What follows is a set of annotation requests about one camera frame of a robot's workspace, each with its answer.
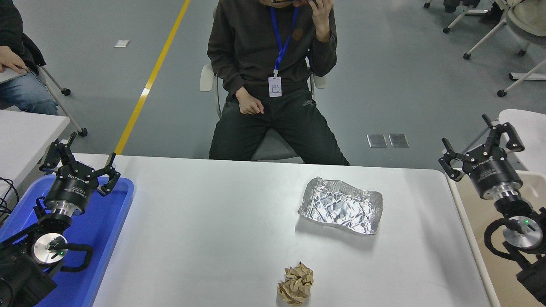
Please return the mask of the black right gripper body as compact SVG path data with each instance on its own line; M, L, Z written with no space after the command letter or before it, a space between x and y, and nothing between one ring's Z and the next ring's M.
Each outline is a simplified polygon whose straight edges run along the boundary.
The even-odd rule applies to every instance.
M468 154L472 165L468 167L468 176L474 185L479 197L483 200L492 200L497 186L508 187L508 190L519 191L524 185L516 173L507 154L478 157Z

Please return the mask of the person's right hand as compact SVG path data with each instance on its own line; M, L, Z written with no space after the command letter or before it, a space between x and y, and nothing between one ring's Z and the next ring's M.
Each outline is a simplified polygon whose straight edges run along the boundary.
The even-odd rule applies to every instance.
M244 86L236 91L235 97L238 100L240 113L244 115L258 115L264 113L264 106L261 101L250 95Z

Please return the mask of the person's left hand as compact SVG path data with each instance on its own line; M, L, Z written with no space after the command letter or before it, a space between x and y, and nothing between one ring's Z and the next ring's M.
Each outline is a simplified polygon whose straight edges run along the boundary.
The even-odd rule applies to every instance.
M30 72L25 62L10 47L0 46L0 72L4 72L6 67L19 74L22 73L22 70Z
M316 39L325 43L330 39L329 15L333 8L333 0L308 0L308 4L312 8Z

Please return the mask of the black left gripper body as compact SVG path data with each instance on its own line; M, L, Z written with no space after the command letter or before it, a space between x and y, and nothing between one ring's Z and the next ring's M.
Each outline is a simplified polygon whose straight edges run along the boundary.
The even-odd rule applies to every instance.
M93 171L94 168L88 165L76 165L76 171L70 165L60 167L45 197L44 205L53 209L58 203L65 201L76 206L77 212L85 212L93 191L98 187L96 177L87 177Z

